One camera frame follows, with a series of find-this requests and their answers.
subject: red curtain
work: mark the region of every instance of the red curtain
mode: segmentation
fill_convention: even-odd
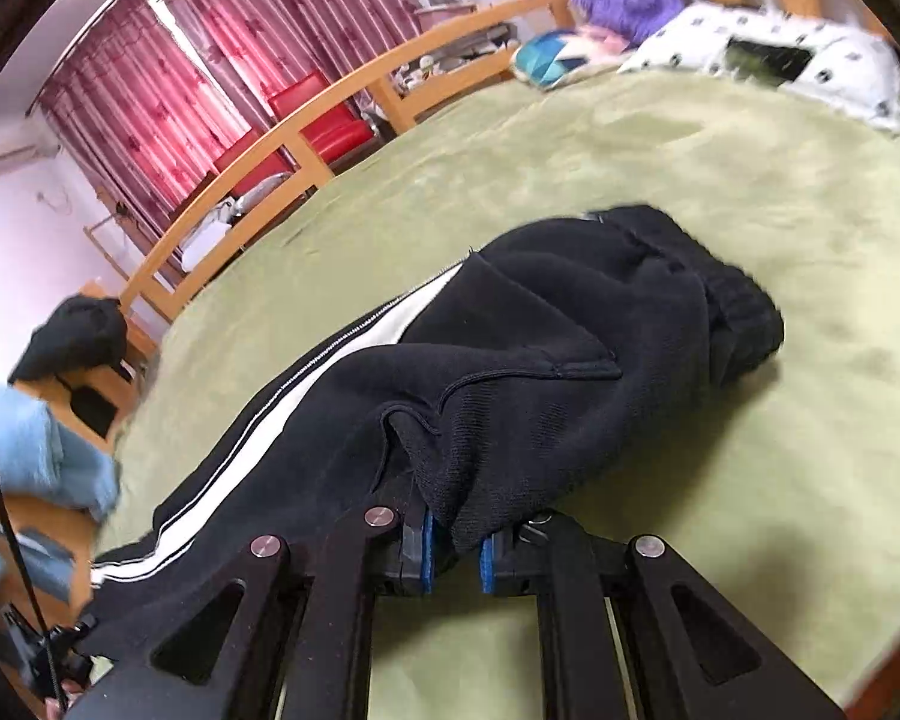
[[[164,1],[212,73],[235,70],[258,103],[314,68],[336,80],[419,34],[416,0]]]
[[[40,104],[77,157],[160,231],[250,128],[145,0],[118,0],[53,74]]]

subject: green blanket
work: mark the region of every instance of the green blanket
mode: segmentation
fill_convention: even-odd
[[[564,509],[659,533],[844,700],[900,630],[900,138],[722,79],[503,84],[320,190],[173,324],[101,548],[141,536],[250,396],[353,317],[514,225],[634,201],[753,274],[787,338]],[[371,717],[540,717],[533,603],[475,577],[379,605]]]

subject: black clamp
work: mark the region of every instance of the black clamp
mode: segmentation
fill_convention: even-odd
[[[535,595],[547,720],[836,720],[844,713],[657,536],[542,512],[487,538],[482,584]]]
[[[48,642],[34,630],[34,626],[26,621],[15,605],[7,604],[1,610],[1,615],[7,625],[2,659],[17,669],[21,683],[27,690],[41,701],[55,696],[53,678],[50,675],[51,656],[56,676],[61,683],[63,680],[70,680],[78,685],[87,684],[90,680],[91,661],[78,655],[74,647],[93,629],[94,620],[84,619],[72,628],[54,625],[50,628]]]
[[[407,476],[320,538],[258,536],[69,720],[362,720],[374,599],[429,591],[435,531]],[[656,536],[616,543],[542,512],[487,538],[481,574],[536,597],[547,720],[844,717]]]

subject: black cable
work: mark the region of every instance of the black cable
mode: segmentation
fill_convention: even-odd
[[[60,709],[66,712],[67,695],[60,686],[60,681],[58,680],[58,676],[56,675],[56,665],[53,663],[53,652],[50,651],[50,630],[47,628],[47,621],[43,617],[43,611],[40,610],[40,605],[39,603],[37,603],[36,592],[34,591],[34,583],[29,577],[29,571],[26,570],[26,565],[24,564],[24,556],[20,552],[20,543],[17,541],[17,535],[10,525],[10,515],[7,513],[7,505],[4,503],[4,493],[2,492],[1,487],[0,524],[4,529],[4,535],[7,537],[7,544],[10,545],[10,554],[13,556],[13,561],[17,565],[17,570],[20,571],[20,577],[23,579],[24,589],[26,589],[26,595],[31,602],[31,607],[34,609],[34,615],[36,616],[38,627],[40,628],[40,632],[43,635],[43,645],[47,653],[47,662],[48,664],[50,664],[50,681],[53,683],[53,694],[56,696],[56,699],[60,703]]]

